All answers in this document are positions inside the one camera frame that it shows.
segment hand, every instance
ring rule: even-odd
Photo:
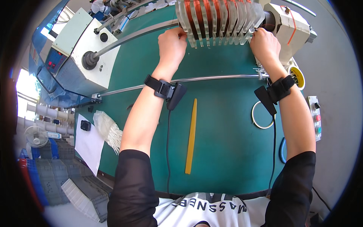
[[[184,58],[187,34],[181,27],[177,27],[166,30],[158,39],[160,61],[156,69],[167,71],[172,77]]]
[[[280,62],[278,56],[281,45],[277,38],[264,28],[259,28],[253,33],[250,47],[254,56],[264,67],[271,62]]]

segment plastic bag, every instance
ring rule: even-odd
[[[120,151],[122,131],[104,111],[96,110],[93,122],[101,137],[112,147],[118,155]]]

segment digital display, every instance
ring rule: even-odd
[[[54,48],[51,48],[45,62],[49,72],[56,74],[66,60],[67,56]]]

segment white fan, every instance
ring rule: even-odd
[[[24,135],[32,147],[42,147],[48,142],[46,130],[37,126],[37,124],[27,128],[24,132]]]

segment green workbench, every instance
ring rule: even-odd
[[[176,18],[175,7],[166,7],[131,19],[123,33],[131,34],[142,28]],[[158,36],[154,32],[121,45],[112,71],[108,91],[143,84],[159,62]],[[228,74],[256,74],[256,62],[249,44],[191,48],[173,79]],[[188,91],[171,113],[169,160],[171,167],[170,193],[215,192],[243,194],[268,188],[273,160],[273,127],[259,129],[252,124],[251,110],[258,101],[254,90],[266,80],[236,78],[186,82]],[[95,110],[105,111],[121,130],[130,109],[141,90],[133,90],[102,97],[92,113],[87,106],[76,109],[93,123]],[[185,174],[191,113],[197,99],[197,124],[191,174]],[[283,138],[279,108],[276,108],[277,148]],[[151,165],[155,189],[166,191],[167,136],[166,105],[160,116],[152,144]],[[272,117],[263,105],[255,109],[256,121],[270,124]],[[113,149],[105,143],[99,170],[114,176],[118,161]],[[276,152],[274,179],[283,168]]]

